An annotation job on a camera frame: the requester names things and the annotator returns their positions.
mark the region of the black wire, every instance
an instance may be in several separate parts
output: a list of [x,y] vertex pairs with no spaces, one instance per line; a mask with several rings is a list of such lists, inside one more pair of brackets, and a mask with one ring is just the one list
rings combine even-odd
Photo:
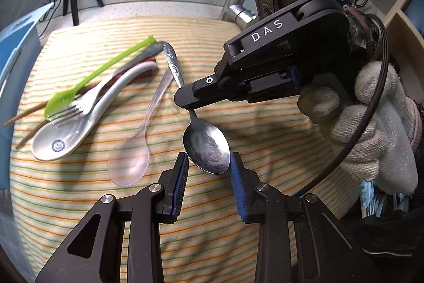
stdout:
[[50,18],[49,18],[49,21],[47,22],[47,24],[46,24],[46,27],[44,28],[44,30],[43,30],[43,32],[38,36],[39,38],[41,38],[41,36],[44,34],[44,32],[46,31],[46,29],[47,29],[47,27],[49,26],[49,24],[50,24],[50,21],[52,20],[52,18],[53,18],[53,15],[54,15],[54,13],[56,12],[56,10],[59,8],[59,6],[60,6],[60,4],[61,4],[61,2],[62,2],[62,0],[46,0],[46,3],[43,3],[43,5],[47,5],[47,4],[50,4],[50,3],[53,3],[53,5],[52,5],[52,7],[43,15],[43,17],[39,20],[39,22],[40,23],[42,23],[42,22],[44,22],[46,19],[47,19],[47,17],[48,17],[48,15],[50,14],[50,11],[52,10],[52,9],[54,9],[53,10],[53,12],[52,12],[52,14],[51,14],[51,16],[50,16]]
[[382,64],[380,69],[380,74],[378,76],[377,85],[374,91],[374,94],[371,98],[371,102],[368,105],[367,110],[365,111],[361,122],[353,133],[352,137],[346,143],[342,151],[332,160],[332,162],[328,165],[328,167],[322,171],[315,179],[309,182],[306,186],[301,188],[298,192],[294,194],[295,197],[302,197],[306,192],[310,189],[318,185],[321,181],[323,181],[349,154],[350,150],[355,146],[362,133],[365,131],[368,126],[372,116],[374,115],[375,110],[377,109],[378,103],[380,101],[380,97],[383,93],[384,85],[387,78],[387,70],[389,68],[389,39],[387,37],[387,32],[384,27],[383,22],[376,16],[372,14],[367,14],[367,17],[374,22],[380,31],[382,44],[383,44],[383,57]]

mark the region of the metal screw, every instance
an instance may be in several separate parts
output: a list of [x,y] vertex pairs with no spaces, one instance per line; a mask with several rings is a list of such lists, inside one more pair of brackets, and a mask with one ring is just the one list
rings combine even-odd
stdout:
[[158,192],[161,189],[162,189],[162,185],[160,185],[160,184],[152,184],[152,185],[149,186],[149,190],[151,192]]
[[102,197],[102,203],[103,204],[109,204],[113,200],[113,196],[111,194],[105,194]]
[[308,193],[308,194],[305,196],[305,199],[306,199],[306,201],[307,201],[307,202],[309,202],[309,203],[315,203],[315,202],[317,202],[318,197],[317,197],[315,194],[313,194],[313,193]]
[[268,189],[268,185],[262,182],[257,185],[256,188],[258,189],[258,191],[264,192]]

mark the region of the decorated spoon handle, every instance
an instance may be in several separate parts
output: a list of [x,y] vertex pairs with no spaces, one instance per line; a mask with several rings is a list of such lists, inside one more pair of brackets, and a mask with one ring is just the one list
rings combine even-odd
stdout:
[[174,49],[168,43],[163,46],[163,53],[165,53],[165,58],[168,62],[169,68],[174,75],[174,79],[178,84],[179,88],[185,86],[183,75],[181,73],[180,64],[178,63],[177,55],[175,54]]

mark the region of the glove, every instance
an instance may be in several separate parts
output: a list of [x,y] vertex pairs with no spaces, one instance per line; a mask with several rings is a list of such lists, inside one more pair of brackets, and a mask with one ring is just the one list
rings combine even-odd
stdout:
[[[299,110],[319,124],[335,154],[349,141],[374,94],[381,62],[367,64],[358,74],[355,94],[363,103],[342,108],[339,95],[327,86],[310,84],[302,88]],[[418,183],[413,151],[421,141],[419,111],[406,97],[400,80],[389,66],[377,110],[340,166],[354,178],[375,181],[388,194],[411,193]]]

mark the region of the blue logo on spoon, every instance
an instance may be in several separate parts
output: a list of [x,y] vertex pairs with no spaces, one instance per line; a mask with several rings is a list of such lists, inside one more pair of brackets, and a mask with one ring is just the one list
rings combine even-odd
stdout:
[[62,151],[65,148],[65,143],[63,143],[63,141],[61,140],[55,140],[52,144],[52,149],[55,152],[59,152]]

